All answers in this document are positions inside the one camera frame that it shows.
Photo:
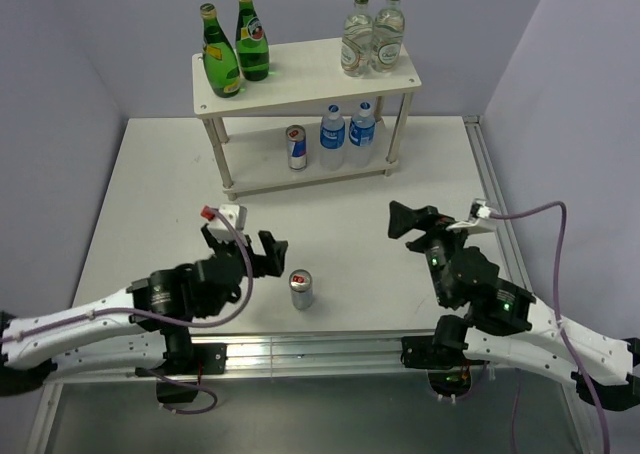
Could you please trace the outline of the Pocari Sweat bottle front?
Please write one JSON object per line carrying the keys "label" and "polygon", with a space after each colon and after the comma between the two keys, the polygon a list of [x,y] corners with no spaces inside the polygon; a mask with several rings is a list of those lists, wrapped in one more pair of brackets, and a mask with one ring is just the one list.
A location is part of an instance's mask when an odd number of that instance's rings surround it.
{"label": "Pocari Sweat bottle front", "polygon": [[320,125],[320,163],[328,171],[339,169],[344,162],[346,125],[340,107],[331,104]]}

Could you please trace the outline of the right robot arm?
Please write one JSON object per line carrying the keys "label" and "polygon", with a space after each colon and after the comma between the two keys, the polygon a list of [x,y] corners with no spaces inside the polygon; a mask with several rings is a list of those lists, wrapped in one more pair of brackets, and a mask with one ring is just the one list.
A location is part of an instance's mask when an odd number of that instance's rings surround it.
{"label": "right robot arm", "polygon": [[611,338],[565,317],[557,305],[501,278],[497,264],[467,245],[470,236],[495,230],[503,214],[477,199],[465,221],[434,206],[412,209],[397,201],[389,215],[389,238],[420,231],[406,247],[425,257],[436,301],[448,311],[433,334],[402,338],[405,367],[502,364],[572,387],[581,400],[607,411],[638,406],[638,339]]}

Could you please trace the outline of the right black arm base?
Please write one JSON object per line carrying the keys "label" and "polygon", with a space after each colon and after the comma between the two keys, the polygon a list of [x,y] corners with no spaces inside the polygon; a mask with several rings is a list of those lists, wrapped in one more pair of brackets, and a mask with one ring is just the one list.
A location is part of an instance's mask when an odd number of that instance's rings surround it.
{"label": "right black arm base", "polygon": [[455,404],[471,395],[487,377],[488,364],[469,360],[460,350],[441,346],[434,335],[401,338],[400,362],[407,369],[425,371],[432,396]]}

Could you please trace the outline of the Red Bull can front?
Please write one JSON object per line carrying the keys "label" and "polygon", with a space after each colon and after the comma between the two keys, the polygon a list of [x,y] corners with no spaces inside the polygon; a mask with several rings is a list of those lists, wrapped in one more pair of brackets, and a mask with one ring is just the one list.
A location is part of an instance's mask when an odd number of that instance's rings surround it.
{"label": "Red Bull can front", "polygon": [[289,276],[289,288],[293,306],[303,311],[313,304],[313,279],[304,269],[294,270]]}

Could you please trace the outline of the green Perrier bottle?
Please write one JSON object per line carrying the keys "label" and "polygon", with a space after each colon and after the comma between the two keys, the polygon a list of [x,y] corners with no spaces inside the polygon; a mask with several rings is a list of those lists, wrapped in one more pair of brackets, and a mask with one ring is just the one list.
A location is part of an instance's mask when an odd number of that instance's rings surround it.
{"label": "green Perrier bottle", "polygon": [[238,0],[236,53],[243,77],[258,82],[269,74],[269,45],[253,0]]}
{"label": "green Perrier bottle", "polygon": [[239,93],[240,70],[235,52],[224,34],[213,4],[200,6],[203,21],[202,61],[215,95],[230,98]]}

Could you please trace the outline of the red bull can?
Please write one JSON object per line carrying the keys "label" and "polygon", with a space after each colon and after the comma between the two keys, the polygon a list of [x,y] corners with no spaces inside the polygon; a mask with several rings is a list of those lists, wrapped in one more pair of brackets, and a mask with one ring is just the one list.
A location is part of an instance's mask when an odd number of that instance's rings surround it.
{"label": "red bull can", "polygon": [[294,270],[289,276],[289,288],[293,306],[303,311],[313,304],[313,279],[304,269]]}
{"label": "red bull can", "polygon": [[301,125],[291,125],[285,131],[288,166],[293,171],[307,167],[306,131]]}

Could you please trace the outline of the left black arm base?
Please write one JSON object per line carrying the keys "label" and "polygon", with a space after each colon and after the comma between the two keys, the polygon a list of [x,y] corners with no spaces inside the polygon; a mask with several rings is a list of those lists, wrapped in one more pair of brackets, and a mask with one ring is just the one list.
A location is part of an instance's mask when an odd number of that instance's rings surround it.
{"label": "left black arm base", "polygon": [[[195,344],[193,357],[187,361],[167,361],[155,371],[165,377],[195,376],[192,385],[200,384],[205,375],[222,375],[225,371],[227,345],[225,343]],[[156,386],[156,398],[161,404],[186,405],[196,399],[196,390],[171,385],[160,380]]]}

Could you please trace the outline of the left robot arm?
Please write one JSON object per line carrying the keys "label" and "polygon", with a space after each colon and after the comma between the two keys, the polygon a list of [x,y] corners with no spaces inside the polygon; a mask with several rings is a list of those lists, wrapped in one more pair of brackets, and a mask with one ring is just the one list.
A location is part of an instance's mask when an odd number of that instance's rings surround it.
{"label": "left robot arm", "polygon": [[230,323],[254,284],[279,278],[288,243],[258,233],[257,254],[242,228],[202,226],[211,255],[160,269],[114,294],[57,313],[1,314],[1,394],[18,396],[76,373],[132,367],[144,375],[184,375],[195,366],[191,332]]}

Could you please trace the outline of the pocari sweat bottle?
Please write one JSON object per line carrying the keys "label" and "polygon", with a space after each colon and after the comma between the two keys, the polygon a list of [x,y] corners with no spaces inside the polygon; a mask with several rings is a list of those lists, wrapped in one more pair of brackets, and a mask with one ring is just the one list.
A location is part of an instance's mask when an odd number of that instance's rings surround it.
{"label": "pocari sweat bottle", "polygon": [[349,160],[353,166],[363,168],[369,163],[375,131],[373,107],[369,102],[362,102],[351,117],[348,130]]}
{"label": "pocari sweat bottle", "polygon": [[328,171],[339,169],[344,162],[346,125],[340,107],[331,104],[320,125],[320,163]]}

